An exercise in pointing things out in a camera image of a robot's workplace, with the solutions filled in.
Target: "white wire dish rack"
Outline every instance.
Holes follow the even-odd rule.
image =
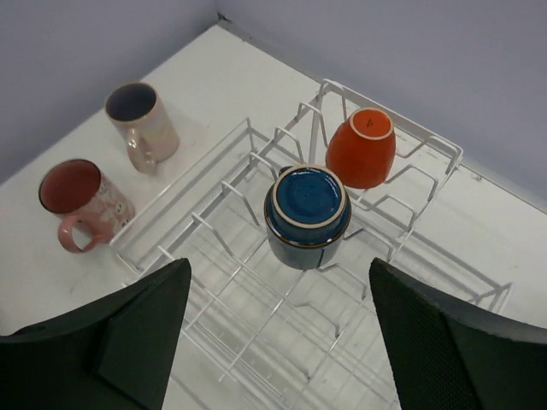
[[[382,108],[396,125],[391,175],[373,190],[350,190],[350,227],[328,266],[284,266],[268,247],[263,198],[281,167],[322,163],[329,138],[358,107]],[[271,137],[242,122],[111,243],[136,279],[173,259],[191,262],[178,356],[185,362],[191,346],[208,363],[192,362],[200,377],[188,361],[175,366],[174,380],[206,408],[228,407],[203,383],[224,392],[234,382],[255,408],[398,408],[368,294],[370,261],[379,256],[494,312],[512,289],[415,232],[461,159],[453,143],[328,80]]]

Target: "gray wall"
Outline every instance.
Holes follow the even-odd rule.
[[[219,0],[322,76],[547,199],[545,0]]]
[[[214,0],[0,2],[0,182],[217,20]]]

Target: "mug rim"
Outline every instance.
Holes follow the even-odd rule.
[[[340,201],[340,205],[338,206],[338,209],[336,210],[334,215],[331,216],[328,220],[324,220],[323,222],[320,222],[318,224],[304,224],[302,222],[298,222],[297,220],[294,220],[293,218],[291,218],[289,215],[287,215],[285,212],[283,212],[283,210],[281,209],[281,206],[278,203],[277,195],[275,195],[277,193],[277,189],[279,188],[279,184],[280,184],[281,180],[284,179],[289,173],[293,173],[293,172],[297,171],[298,169],[302,169],[302,168],[315,168],[315,169],[321,170],[324,173],[327,173],[329,176],[331,176],[335,180],[338,187],[340,188],[340,191],[343,194],[342,195],[342,200]],[[345,193],[344,184],[342,184],[342,181],[340,180],[340,178],[333,171],[328,169],[327,167],[323,167],[321,165],[315,165],[315,164],[299,164],[299,165],[290,167],[289,169],[285,170],[275,180],[275,183],[273,184],[273,187],[272,187],[272,204],[273,204],[273,207],[275,208],[275,211],[277,212],[277,214],[281,218],[283,218],[286,222],[288,222],[289,224],[291,224],[291,225],[293,225],[297,228],[302,228],[302,229],[318,229],[318,228],[323,228],[325,226],[329,226],[332,222],[334,222],[343,213],[343,211],[345,209],[345,203],[346,203],[346,195],[344,195],[344,193]]]
[[[355,124],[353,123],[353,119],[354,117],[359,114],[359,113],[362,113],[363,111],[376,111],[377,113],[381,113],[382,115],[384,115],[389,121],[390,121],[390,129],[389,131],[384,134],[384,135],[380,135],[379,137],[370,137],[369,135],[365,135],[363,134],[362,132],[360,132],[359,130],[357,130],[357,127],[355,126]],[[355,134],[357,134],[359,137],[361,138],[365,138],[365,139],[369,139],[371,141],[379,141],[381,139],[386,139],[388,138],[395,130],[395,126],[393,124],[393,120],[391,119],[391,117],[382,109],[379,109],[379,108],[375,108],[375,107],[363,107],[363,108],[359,108],[359,109],[356,109],[353,113],[351,113],[350,115],[350,126],[351,126],[351,129],[354,131]]]
[[[349,197],[348,191],[345,188],[343,190],[343,193],[344,193],[345,196]],[[297,249],[322,248],[326,244],[334,243],[334,242],[338,241],[340,239],[340,237],[342,235],[344,235],[344,233],[348,229],[348,226],[350,225],[351,215],[353,214],[353,210],[351,208],[351,203],[348,204],[348,208],[349,208],[348,209],[348,219],[346,220],[344,226],[342,226],[342,228],[333,237],[329,237],[327,240],[322,241],[322,242],[318,242],[318,243],[298,243],[296,241],[292,241],[288,237],[284,237],[283,235],[281,235],[278,232],[278,230],[275,229],[272,225],[272,221],[271,221],[271,218],[270,218],[270,215],[269,215],[269,212],[268,212],[268,206],[267,206],[268,196],[270,196],[272,194],[273,194],[273,187],[270,187],[270,189],[266,193],[266,196],[264,198],[264,204],[263,204],[264,220],[266,221],[267,229],[269,229],[275,235],[275,237],[279,238],[282,242],[284,242],[287,245],[292,246],[294,248],[297,248]]]
[[[114,95],[115,92],[121,90],[122,88],[127,87],[128,85],[136,85],[136,84],[146,85],[147,87],[149,87],[151,90],[154,91],[154,95],[156,96],[156,101],[154,102],[154,105],[152,106],[150,111],[148,113],[146,113],[145,115],[138,117],[135,120],[120,121],[120,120],[117,120],[116,118],[112,118],[112,116],[109,114],[109,111],[106,109],[106,106],[109,102],[109,99]],[[119,124],[121,126],[129,126],[129,125],[137,124],[137,123],[149,118],[154,113],[154,111],[157,110],[159,102],[160,102],[160,95],[157,93],[156,89],[152,85],[150,85],[150,84],[148,84],[144,81],[129,81],[127,83],[124,83],[124,84],[121,84],[121,85],[117,86],[116,88],[114,88],[110,92],[109,96],[106,97],[106,99],[104,100],[103,109],[104,109],[104,113],[106,114],[106,116],[109,117],[109,120],[111,120],[113,123]]]
[[[88,164],[92,165],[94,168],[95,168],[95,171],[97,171],[98,173],[98,177],[99,177],[99,187],[101,186],[101,182],[103,181],[103,173],[101,172],[101,169],[97,166],[97,164],[93,161],[90,161],[90,160],[86,160],[84,158],[73,158],[71,160],[65,160],[63,162],[59,162],[57,165],[53,166],[52,168],[50,168],[48,170],[47,173],[45,173],[45,175],[42,177],[42,180],[40,181],[40,185],[38,187],[38,200],[40,201],[40,204],[42,205],[42,207],[54,214],[54,215],[67,215],[67,214],[71,214],[72,212],[75,212],[77,211],[78,209],[81,209],[83,208],[83,205],[82,207],[78,208],[78,209],[74,209],[72,211],[69,211],[69,212],[63,212],[63,213],[59,213],[59,212],[55,212],[55,211],[52,211],[50,208],[46,207],[45,204],[44,204],[44,201],[42,201],[42,187],[44,186],[44,183],[45,183],[45,180],[50,176],[50,174],[55,171],[58,167],[62,166],[62,165],[65,165],[65,164],[68,164],[70,162],[76,162],[76,161],[83,161],[83,162],[87,162]],[[98,187],[97,187],[97,190],[93,193],[93,195],[91,196],[91,199],[97,194],[97,191],[98,191]]]

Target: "mug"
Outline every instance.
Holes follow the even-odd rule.
[[[395,131],[390,117],[376,108],[361,108],[342,123],[326,150],[326,166],[350,188],[382,184],[395,159]]]
[[[62,218],[59,242],[74,253],[108,242],[135,216],[132,203],[88,160],[65,161],[52,168],[42,179],[38,197],[46,210]],[[84,227],[92,235],[84,248],[74,241],[74,227]]]
[[[264,198],[264,218],[270,248],[281,262],[316,269],[342,243],[350,198],[340,179],[324,167],[286,167]]]
[[[179,136],[156,90],[130,83],[114,90],[104,111],[126,141],[129,160],[141,173],[156,172],[156,163],[179,147]]]

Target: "white mug handle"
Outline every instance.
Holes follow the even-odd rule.
[[[127,130],[126,148],[129,160],[140,173],[153,175],[156,173],[156,159],[152,155],[152,149],[141,137],[136,128]]]

